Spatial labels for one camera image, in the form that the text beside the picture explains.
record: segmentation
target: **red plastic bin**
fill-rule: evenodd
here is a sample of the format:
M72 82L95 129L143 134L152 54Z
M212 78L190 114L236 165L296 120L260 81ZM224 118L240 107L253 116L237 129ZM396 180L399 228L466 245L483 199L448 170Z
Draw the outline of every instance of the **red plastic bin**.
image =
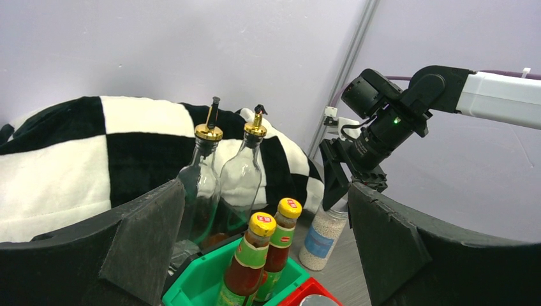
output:
M302 285L288 295L287 298L282 300L278 306L299 306L302 299L309 295L324 295L335 301L338 305L343 306L342 303L340 303L313 277L310 277L306 282L303 282Z

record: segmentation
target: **yellow bottle cap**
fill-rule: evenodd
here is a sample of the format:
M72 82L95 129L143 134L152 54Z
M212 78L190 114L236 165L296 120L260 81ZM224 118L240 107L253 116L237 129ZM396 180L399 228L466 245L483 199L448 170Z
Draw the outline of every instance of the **yellow bottle cap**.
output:
M297 200L283 198L278 203L278 212L289 219L296 219L302 212L302 206Z
M256 212L250 218L248 226L254 234L261 237L269 237L276 230L276 220L269 214Z

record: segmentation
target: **green plastic bin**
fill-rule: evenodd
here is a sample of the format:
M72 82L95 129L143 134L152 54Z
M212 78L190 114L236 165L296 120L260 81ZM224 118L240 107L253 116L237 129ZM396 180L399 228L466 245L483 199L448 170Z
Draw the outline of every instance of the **green plastic bin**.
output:
M223 274L241 239L226 244L194 260L163 296L166 306L213 306ZM278 305L309 277L308 272L288 258L272 298L265 306Z

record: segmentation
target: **white wall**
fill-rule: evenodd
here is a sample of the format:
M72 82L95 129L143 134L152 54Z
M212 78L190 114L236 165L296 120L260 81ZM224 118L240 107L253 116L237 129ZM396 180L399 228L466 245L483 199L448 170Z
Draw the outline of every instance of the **white wall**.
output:
M382 0L350 80L431 64L541 73L540 16L539 0ZM465 228L541 241L541 131L439 112L428 126L383 162L384 193Z
M236 110L308 147L364 0L0 0L0 124L83 95Z

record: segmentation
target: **white arm segment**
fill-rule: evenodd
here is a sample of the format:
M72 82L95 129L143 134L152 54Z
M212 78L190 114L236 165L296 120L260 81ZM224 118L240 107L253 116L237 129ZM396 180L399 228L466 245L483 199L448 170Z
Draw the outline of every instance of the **white arm segment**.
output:
M468 76L456 110L471 117L541 129L541 81L478 72Z

